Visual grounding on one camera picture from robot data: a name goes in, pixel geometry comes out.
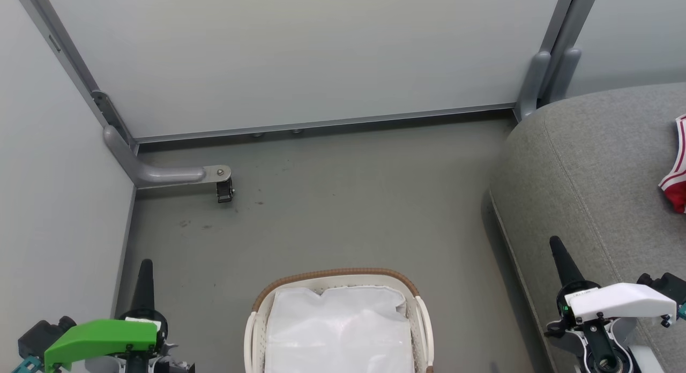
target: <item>white cloth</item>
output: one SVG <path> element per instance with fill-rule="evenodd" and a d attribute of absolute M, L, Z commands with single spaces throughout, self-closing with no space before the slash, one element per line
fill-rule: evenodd
<path fill-rule="evenodd" d="M 278 290 L 265 373 L 413 373 L 405 297 L 392 288 Z"/>

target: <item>red jersey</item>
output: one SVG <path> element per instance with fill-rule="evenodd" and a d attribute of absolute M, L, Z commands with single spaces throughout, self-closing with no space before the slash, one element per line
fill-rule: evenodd
<path fill-rule="evenodd" d="M 679 151 L 676 154 L 676 161 L 672 172 L 669 173 L 660 182 L 660 188 L 665 192 L 667 199 L 674 205 L 674 211 L 680 214 L 684 213 L 684 206 L 686 205 L 686 148 L 684 148 L 684 140 L 686 139 L 686 114 L 677 117 L 676 131 L 679 136 Z"/>

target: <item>wicker basket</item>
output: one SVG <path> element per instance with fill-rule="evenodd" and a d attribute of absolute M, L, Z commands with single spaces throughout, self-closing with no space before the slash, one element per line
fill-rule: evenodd
<path fill-rule="evenodd" d="M 412 332 L 412 351 L 416 373 L 434 371 L 434 334 L 431 319 L 416 287 L 404 275 L 386 268 L 338 268 L 281 278 L 267 286 L 252 305 L 245 326 L 243 360 L 245 373 L 264 373 L 267 347 L 267 320 L 280 288 L 305 287 L 321 294 L 324 290 L 344 286 L 386 286 L 396 289 L 407 301 L 407 318 Z"/>

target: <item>white wall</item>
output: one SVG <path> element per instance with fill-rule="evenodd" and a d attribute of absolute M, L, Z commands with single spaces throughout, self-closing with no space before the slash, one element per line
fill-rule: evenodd
<path fill-rule="evenodd" d="M 686 0 L 595 0 L 568 96 L 686 80 Z"/>
<path fill-rule="evenodd" d="M 19 0 L 0 0 L 0 370 L 37 321 L 110 317 L 133 185 Z"/>
<path fill-rule="evenodd" d="M 557 0 L 50 0 L 136 138 L 512 103 Z"/>

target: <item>gray sofa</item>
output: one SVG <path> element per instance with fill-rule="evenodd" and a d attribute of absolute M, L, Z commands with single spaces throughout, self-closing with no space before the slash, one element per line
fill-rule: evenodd
<path fill-rule="evenodd" d="M 686 83 L 633 87 L 547 105 L 509 136 L 490 192 L 541 333 L 558 319 L 552 235 L 600 285 L 666 271 L 686 278 L 686 215 L 658 188 L 682 114 Z M 667 373 L 686 371 L 686 322 L 644 320 L 636 336 Z M 546 351 L 556 371 L 574 371 L 571 354 L 547 342 Z"/>

